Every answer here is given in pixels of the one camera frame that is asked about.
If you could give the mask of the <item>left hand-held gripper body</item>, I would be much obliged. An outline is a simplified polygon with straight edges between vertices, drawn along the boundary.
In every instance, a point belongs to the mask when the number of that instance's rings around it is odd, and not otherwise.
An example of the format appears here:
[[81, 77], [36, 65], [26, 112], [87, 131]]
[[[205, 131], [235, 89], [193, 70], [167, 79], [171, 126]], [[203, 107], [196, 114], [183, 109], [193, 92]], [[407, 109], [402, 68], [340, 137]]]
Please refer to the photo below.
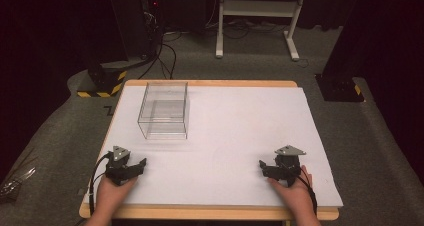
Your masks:
[[114, 146], [109, 154], [105, 175], [117, 186], [121, 186], [129, 180], [127, 172], [129, 168], [132, 168], [127, 165], [129, 157], [130, 152], [120, 146]]

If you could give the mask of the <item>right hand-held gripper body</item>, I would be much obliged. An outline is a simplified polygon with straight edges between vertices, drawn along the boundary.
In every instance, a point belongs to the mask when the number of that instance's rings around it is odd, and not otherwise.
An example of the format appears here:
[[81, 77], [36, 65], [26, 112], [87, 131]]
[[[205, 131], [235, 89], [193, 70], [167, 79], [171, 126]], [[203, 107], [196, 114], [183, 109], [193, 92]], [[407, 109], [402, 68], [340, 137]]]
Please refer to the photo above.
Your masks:
[[288, 186], [292, 186], [301, 173], [299, 157], [306, 152], [294, 146], [287, 145], [275, 151], [277, 156], [274, 161], [275, 167], [269, 171], [269, 177], [277, 181], [285, 180]]

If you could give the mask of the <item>person's right hand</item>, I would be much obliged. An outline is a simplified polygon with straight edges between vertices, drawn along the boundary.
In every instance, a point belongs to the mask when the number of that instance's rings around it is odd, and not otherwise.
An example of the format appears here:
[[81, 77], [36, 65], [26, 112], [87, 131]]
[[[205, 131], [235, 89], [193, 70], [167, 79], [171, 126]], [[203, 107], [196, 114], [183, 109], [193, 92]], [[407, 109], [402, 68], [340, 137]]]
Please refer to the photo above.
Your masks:
[[307, 172], [305, 166], [301, 167], [300, 177], [290, 187], [285, 187], [272, 178], [268, 178], [267, 181], [298, 221], [315, 215], [309, 194], [309, 187], [312, 186], [312, 175]]

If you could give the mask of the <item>clear plastic box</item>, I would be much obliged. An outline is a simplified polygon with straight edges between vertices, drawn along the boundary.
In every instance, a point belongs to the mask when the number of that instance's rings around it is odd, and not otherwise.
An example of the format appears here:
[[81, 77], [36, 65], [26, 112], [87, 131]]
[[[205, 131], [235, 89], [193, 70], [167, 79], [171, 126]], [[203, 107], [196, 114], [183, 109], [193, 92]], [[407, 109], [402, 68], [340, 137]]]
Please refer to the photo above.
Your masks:
[[147, 140], [187, 138], [188, 83], [153, 82], [146, 85], [138, 125]]

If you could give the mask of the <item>black base with yellow stripes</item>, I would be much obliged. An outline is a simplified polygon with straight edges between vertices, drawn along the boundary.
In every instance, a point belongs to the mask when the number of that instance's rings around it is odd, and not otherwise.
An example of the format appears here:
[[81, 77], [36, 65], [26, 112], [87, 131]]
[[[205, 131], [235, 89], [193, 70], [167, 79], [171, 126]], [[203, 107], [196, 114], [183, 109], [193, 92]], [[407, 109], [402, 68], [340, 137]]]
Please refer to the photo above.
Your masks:
[[77, 95], [82, 98], [114, 97], [121, 89], [125, 76], [125, 70], [108, 70], [101, 66], [89, 68], [77, 89]]

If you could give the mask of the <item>clear plastic wrap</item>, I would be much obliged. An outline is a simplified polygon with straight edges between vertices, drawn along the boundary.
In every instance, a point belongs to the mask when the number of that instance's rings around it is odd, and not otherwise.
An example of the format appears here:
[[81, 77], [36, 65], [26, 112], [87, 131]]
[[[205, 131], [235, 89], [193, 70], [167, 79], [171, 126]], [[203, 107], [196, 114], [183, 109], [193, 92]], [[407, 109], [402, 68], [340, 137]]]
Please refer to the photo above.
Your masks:
[[15, 202], [18, 198], [23, 182], [31, 177], [35, 171], [36, 168], [33, 167], [23, 175], [6, 182], [0, 188], [0, 204]]

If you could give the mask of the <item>black equipment column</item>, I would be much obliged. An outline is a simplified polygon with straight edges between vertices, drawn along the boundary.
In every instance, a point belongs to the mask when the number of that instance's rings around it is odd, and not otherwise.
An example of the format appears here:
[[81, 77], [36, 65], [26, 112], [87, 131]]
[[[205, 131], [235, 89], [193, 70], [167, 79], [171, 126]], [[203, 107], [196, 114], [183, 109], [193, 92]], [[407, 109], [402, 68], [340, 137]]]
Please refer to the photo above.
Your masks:
[[150, 60], [162, 33], [158, 0], [111, 0], [128, 59]]

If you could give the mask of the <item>dark pillar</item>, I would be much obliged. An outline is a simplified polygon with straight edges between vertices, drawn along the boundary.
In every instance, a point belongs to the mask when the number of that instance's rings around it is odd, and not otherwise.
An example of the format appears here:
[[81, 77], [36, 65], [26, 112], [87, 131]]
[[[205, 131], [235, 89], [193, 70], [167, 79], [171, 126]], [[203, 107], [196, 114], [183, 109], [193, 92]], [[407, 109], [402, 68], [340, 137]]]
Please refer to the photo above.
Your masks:
[[321, 77], [328, 81], [351, 80], [376, 43], [394, 0], [356, 0]]

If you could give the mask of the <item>white metal stand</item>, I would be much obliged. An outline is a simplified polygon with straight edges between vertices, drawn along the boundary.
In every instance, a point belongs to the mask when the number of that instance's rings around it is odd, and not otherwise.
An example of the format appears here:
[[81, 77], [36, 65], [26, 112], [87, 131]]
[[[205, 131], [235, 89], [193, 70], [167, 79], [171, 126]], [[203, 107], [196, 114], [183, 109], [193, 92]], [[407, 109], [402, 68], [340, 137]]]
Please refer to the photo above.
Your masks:
[[292, 2], [219, 0], [215, 56], [217, 58], [222, 58], [224, 55], [223, 24], [225, 16], [279, 17], [291, 19], [289, 29], [283, 32], [283, 36], [291, 59], [293, 61], [299, 61], [300, 56], [296, 49], [293, 35], [302, 10], [303, 2], [304, 0]]

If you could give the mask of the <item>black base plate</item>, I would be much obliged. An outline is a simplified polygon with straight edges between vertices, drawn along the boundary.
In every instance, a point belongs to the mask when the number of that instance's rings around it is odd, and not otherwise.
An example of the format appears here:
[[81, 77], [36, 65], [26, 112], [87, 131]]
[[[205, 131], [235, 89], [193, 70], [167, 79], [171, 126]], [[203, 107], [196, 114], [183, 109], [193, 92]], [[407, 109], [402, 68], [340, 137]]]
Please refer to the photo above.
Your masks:
[[364, 96], [359, 86], [352, 80], [336, 79], [316, 74], [320, 92], [325, 101], [331, 102], [363, 102]]

